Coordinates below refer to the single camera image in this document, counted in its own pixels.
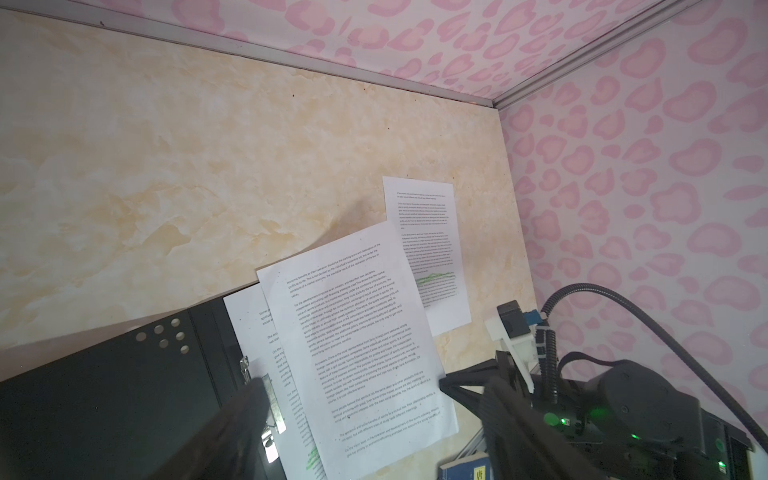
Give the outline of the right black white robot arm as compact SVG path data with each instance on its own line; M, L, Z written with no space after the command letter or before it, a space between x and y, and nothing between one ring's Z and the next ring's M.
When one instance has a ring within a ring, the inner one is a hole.
M747 434L629 360L589 381L532 375L510 353L446 375L480 419L498 479L750 479Z

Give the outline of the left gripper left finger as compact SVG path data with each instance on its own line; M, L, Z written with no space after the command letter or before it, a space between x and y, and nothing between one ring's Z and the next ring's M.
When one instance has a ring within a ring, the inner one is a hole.
M151 479L266 479L261 434L269 413L263 382L250 381Z

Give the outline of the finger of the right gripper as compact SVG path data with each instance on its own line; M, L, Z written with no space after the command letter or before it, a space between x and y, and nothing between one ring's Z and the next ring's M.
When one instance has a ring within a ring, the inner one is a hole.
M509 358L490 359L446 374L444 378L439 380L439 388L443 393L448 394L452 388L484 386L492 378L499 377L508 380L509 372Z
M479 417L480 403L483 398L483 394L469 390L461 385L441 383L440 390L449 398L463 406L471 414Z

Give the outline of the blue book yellow label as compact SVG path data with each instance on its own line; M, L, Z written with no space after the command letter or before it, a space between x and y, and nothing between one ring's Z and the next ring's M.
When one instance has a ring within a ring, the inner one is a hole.
M438 467L438 480L493 480L490 458L478 452Z

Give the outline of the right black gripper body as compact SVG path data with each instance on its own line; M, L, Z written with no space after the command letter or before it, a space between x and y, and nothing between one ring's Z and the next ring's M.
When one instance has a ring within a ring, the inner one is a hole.
M562 368L577 361L607 369L588 381L562 378ZM706 452L699 400L639 363L571 352L551 372L556 394L545 391L542 373L532 378L533 388L522 385L519 392L534 410L554 416L551 425L577 443L637 445L670 456Z

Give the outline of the white black file folder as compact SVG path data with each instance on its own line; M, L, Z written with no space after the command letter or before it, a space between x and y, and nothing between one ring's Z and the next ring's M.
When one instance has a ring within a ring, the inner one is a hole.
M5 479L151 479L253 379L216 298L1 384ZM266 479L281 479L279 461Z

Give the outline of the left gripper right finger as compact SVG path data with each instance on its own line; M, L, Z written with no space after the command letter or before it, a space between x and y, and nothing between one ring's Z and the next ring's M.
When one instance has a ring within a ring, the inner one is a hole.
M604 479L564 437L547 425L508 383L484 387L479 418L496 479Z

